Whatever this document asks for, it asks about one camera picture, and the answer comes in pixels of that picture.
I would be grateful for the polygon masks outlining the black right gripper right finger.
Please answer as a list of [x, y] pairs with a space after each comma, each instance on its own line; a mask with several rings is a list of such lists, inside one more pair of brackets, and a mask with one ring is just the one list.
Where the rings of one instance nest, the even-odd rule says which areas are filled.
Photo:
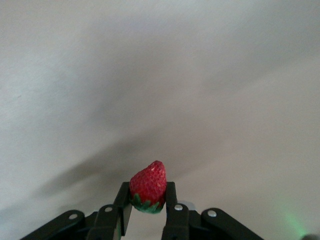
[[176, 185], [167, 182], [166, 223], [162, 231], [162, 240], [189, 240], [189, 209], [177, 200]]

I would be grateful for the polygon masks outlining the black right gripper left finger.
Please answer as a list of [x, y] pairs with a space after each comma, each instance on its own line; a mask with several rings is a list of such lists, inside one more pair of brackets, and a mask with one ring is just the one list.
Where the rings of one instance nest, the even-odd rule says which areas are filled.
[[126, 235], [132, 212], [128, 182], [123, 182], [112, 204], [102, 206], [97, 212], [87, 240], [120, 240]]

